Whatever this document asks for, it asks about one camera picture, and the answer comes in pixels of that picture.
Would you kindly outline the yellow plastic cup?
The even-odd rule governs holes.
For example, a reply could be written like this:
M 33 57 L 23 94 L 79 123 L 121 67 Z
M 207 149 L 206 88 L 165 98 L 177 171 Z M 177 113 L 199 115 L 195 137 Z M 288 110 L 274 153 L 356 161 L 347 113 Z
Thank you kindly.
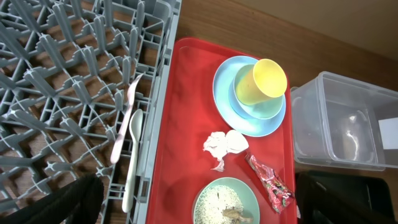
M 282 67 L 271 59 L 261 59 L 236 84 L 236 96 L 244 105 L 255 105 L 282 96 L 287 89 L 287 77 Z

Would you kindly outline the green bowl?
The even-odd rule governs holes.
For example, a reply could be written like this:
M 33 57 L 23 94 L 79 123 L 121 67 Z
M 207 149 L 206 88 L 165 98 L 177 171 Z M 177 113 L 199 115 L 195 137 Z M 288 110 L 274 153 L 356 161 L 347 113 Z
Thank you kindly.
M 243 207 L 244 207 L 243 215 L 245 217 L 252 217 L 253 218 L 252 223 L 258 224 L 260 222 L 259 204 L 257 202 L 256 196 L 254 195 L 254 192 L 243 181 L 232 178 L 232 177 L 222 177 L 222 178 L 216 179 L 216 180 L 212 181 L 210 184 L 208 184 L 206 187 L 202 188 L 200 193 L 198 193 L 198 195 L 195 199 L 195 202 L 193 203 L 192 220 L 193 220 L 195 205 L 197 204 L 197 200 L 200 197 L 201 193 L 205 189 L 212 187 L 212 186 L 216 186 L 216 185 L 225 185 L 225 186 L 232 188 L 238 194 L 239 198 L 241 199 L 241 201 L 243 203 Z

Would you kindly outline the white plastic fork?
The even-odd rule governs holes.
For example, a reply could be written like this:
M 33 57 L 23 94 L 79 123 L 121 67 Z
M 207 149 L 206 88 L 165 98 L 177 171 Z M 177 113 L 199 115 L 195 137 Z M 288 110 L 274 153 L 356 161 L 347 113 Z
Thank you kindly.
M 128 88 L 127 91 L 127 110 L 126 113 L 124 115 L 121 127 L 119 129 L 118 132 L 118 136 L 116 138 L 116 141 L 114 143 L 113 146 L 113 150 L 111 153 L 111 157 L 110 157 L 110 162 L 112 164 L 116 164 L 121 156 L 121 151 L 123 148 L 123 142 L 126 136 L 126 131 L 127 131 L 127 127 L 129 124 L 129 120 L 131 117 L 131 113 L 132 113 L 132 109 L 134 106 L 134 99 L 135 99 L 135 92 L 136 92 L 136 87 L 140 81 L 140 79 L 142 78 L 143 74 L 137 76 L 134 81 L 130 84 L 130 87 Z

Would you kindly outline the rice and food scraps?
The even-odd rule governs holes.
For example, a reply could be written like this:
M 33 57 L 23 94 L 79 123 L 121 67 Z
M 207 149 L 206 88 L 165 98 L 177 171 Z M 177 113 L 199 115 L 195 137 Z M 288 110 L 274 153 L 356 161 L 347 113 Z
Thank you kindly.
M 198 224 L 252 223 L 243 215 L 244 207 L 238 194 L 230 187 L 216 185 L 205 189 L 195 205 L 193 221 Z

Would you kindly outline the red snack wrapper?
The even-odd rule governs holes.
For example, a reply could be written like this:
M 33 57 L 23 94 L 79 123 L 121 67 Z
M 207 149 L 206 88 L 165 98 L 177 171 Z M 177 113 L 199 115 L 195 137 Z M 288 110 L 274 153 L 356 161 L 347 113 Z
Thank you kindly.
M 272 208 L 276 213 L 281 214 L 295 200 L 295 194 L 286 186 L 274 169 L 259 162 L 254 155 L 247 153 L 245 160 L 262 182 Z

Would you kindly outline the white napkin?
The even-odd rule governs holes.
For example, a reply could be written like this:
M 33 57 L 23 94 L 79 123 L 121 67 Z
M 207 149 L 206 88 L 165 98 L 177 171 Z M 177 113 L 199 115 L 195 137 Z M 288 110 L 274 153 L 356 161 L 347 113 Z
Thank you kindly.
M 213 168 L 218 172 L 224 171 L 224 156 L 227 154 L 239 154 L 249 148 L 246 138 L 236 130 L 227 133 L 222 131 L 212 132 L 203 143 L 203 150 L 208 151 L 219 164 Z

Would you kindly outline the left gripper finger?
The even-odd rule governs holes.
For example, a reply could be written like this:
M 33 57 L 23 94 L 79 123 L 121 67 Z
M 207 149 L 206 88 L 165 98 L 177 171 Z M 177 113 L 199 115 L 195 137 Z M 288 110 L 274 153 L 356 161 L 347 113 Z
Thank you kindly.
M 2 224 L 94 224 L 104 199 L 104 184 L 85 175 L 17 212 L 1 218 Z

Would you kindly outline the white plastic spoon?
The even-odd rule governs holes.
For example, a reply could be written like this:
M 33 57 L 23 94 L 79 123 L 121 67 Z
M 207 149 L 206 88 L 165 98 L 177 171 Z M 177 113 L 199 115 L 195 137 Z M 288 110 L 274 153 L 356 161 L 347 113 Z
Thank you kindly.
M 138 154 L 139 140 L 142 132 L 143 117 L 144 117 L 143 111 L 141 109 L 137 109 L 131 116 L 129 122 L 129 132 L 132 138 L 132 151 L 131 151 L 128 173 L 126 177 L 125 191 L 122 201 L 122 210 L 124 213 L 129 213 L 131 211 L 134 201 L 137 154 Z

